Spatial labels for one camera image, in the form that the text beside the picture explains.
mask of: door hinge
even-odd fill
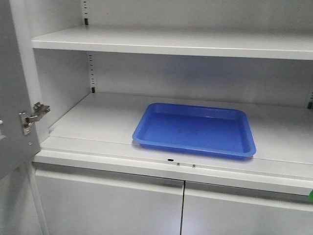
[[[24,135],[30,133],[30,127],[34,122],[39,121],[44,115],[50,112],[50,106],[41,104],[40,102],[34,104],[33,109],[34,114],[31,115],[28,115],[26,112],[19,113]]]

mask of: lower cabinet door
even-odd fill
[[[49,235],[179,235],[183,181],[44,165]]]
[[[182,235],[313,234],[313,205],[297,196],[213,188],[186,182]]]

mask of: cabinet door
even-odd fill
[[[311,235],[313,205],[291,202],[294,195],[255,197],[256,190],[212,192],[203,184],[186,183],[182,235]]]
[[[33,127],[24,136],[19,113],[31,113],[9,0],[0,1],[0,179],[39,152]]]
[[[50,235],[179,235],[183,182],[48,165],[36,179]]]

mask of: open cabinet door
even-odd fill
[[[9,0],[0,1],[0,179],[40,150],[35,127],[24,135],[19,113],[32,113]]]

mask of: tray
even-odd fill
[[[133,140],[147,148],[235,159],[256,152],[245,113],[224,108],[151,104]]]

